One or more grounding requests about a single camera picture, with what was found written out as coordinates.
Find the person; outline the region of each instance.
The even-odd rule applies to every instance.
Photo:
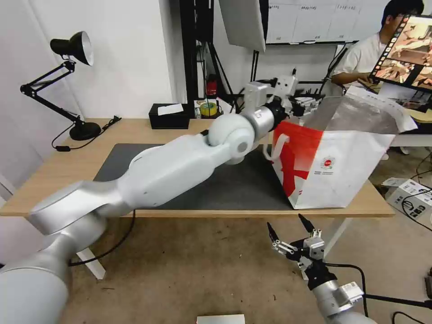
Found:
[[[338,86],[356,85],[357,80],[371,82],[369,75],[406,14],[419,15],[423,0],[391,0],[385,7],[381,30],[353,45],[332,73],[332,83]]]

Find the black desk lamp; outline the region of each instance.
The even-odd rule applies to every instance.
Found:
[[[75,125],[70,130],[70,137],[74,140],[89,140],[98,136],[101,132],[100,126],[96,123],[85,122],[80,119],[80,116],[73,115],[72,113],[54,105],[48,100],[40,97],[37,93],[42,89],[50,86],[51,84],[63,79],[65,76],[75,71],[75,63],[71,60],[71,56],[74,56],[78,61],[90,65],[93,65],[93,50],[91,48],[90,39],[85,31],[80,31],[73,35],[69,40],[53,39],[49,43],[54,53],[60,55],[65,60],[62,64],[56,67],[54,70],[49,71],[47,74],[33,80],[32,82],[22,85],[20,90],[26,96],[40,102],[48,108],[54,110],[56,113],[71,120]],[[62,68],[67,69],[67,72],[58,76],[55,79],[43,81],[47,76],[61,70]]]

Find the tape roll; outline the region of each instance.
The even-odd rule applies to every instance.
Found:
[[[217,105],[211,102],[209,102],[207,105],[207,102],[205,102],[201,104],[201,106],[199,106],[199,111],[203,116],[207,116],[207,117],[214,116],[217,114]]]

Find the black tissue box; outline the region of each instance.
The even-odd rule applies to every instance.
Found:
[[[182,104],[183,111],[167,115],[158,115],[158,108],[162,106],[169,106],[172,103],[155,103],[148,113],[150,124],[153,129],[188,129],[189,116],[186,112],[188,106]]]

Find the shopping bag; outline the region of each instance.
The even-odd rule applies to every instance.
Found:
[[[351,87],[343,97],[324,99],[304,125],[280,123],[273,168],[293,208],[346,207],[396,134],[415,128],[396,102]]]

